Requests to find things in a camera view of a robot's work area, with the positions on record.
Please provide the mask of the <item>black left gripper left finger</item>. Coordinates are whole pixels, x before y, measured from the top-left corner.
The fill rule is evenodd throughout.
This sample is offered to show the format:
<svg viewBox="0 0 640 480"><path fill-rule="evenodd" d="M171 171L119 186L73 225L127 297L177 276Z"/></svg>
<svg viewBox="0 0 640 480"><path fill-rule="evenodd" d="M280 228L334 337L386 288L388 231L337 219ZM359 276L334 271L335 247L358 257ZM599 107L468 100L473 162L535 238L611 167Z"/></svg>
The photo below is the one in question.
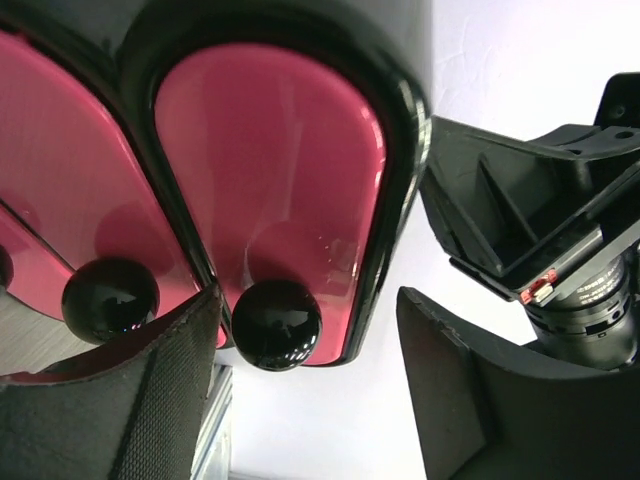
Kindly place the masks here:
<svg viewBox="0 0 640 480"><path fill-rule="evenodd" d="M86 353L2 376L2 478L189 478L220 319L209 287Z"/></svg>

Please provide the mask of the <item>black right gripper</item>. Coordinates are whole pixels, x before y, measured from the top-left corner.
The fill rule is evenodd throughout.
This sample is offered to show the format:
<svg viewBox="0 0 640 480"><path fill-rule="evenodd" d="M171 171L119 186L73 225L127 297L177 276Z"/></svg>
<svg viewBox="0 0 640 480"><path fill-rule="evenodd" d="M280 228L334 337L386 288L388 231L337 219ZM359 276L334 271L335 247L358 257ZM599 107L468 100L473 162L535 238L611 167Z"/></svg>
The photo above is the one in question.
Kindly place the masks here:
<svg viewBox="0 0 640 480"><path fill-rule="evenodd" d="M639 353L639 77L595 120L530 141L432 121L420 187L451 264L520 304L544 353L601 370Z"/></svg>

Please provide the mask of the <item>pink top drawer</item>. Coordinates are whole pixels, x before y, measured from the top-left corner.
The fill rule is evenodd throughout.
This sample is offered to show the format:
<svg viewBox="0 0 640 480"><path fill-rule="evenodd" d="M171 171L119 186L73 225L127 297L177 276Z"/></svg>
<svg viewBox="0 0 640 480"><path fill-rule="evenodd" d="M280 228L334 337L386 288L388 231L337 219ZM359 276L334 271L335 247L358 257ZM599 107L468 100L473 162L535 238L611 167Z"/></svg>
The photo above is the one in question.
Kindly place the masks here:
<svg viewBox="0 0 640 480"><path fill-rule="evenodd" d="M269 45L202 49L154 105L161 147L227 302L251 285L305 285L321 310L309 364L342 354L387 148L335 69Z"/></svg>

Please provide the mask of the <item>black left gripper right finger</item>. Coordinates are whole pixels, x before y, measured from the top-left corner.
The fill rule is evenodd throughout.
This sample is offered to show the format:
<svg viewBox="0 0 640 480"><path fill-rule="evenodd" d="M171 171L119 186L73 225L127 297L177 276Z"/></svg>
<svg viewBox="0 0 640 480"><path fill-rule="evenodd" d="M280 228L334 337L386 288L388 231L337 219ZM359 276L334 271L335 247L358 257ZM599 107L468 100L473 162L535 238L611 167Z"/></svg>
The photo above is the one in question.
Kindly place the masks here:
<svg viewBox="0 0 640 480"><path fill-rule="evenodd" d="M635 479L639 372L578 366L516 345L420 291L397 325L431 479Z"/></svg>

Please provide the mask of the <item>black drawer organizer box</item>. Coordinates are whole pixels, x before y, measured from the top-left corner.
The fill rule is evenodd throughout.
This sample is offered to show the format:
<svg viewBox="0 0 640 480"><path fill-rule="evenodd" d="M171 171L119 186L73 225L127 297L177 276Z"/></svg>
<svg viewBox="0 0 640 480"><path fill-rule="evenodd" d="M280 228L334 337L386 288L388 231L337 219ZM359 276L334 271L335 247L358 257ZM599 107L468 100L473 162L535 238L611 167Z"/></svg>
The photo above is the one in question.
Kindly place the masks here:
<svg viewBox="0 0 640 480"><path fill-rule="evenodd" d="M124 134L192 269L216 286L217 345L266 371L353 359L415 196L429 137L419 81L397 46L403 1L5 1L1 37L15 35L81 82ZM322 331L309 289L276 278L230 305L161 147L154 105L170 70L202 49L250 43L288 49L335 69L369 102L387 148L380 191L341 356L312 366Z"/></svg>

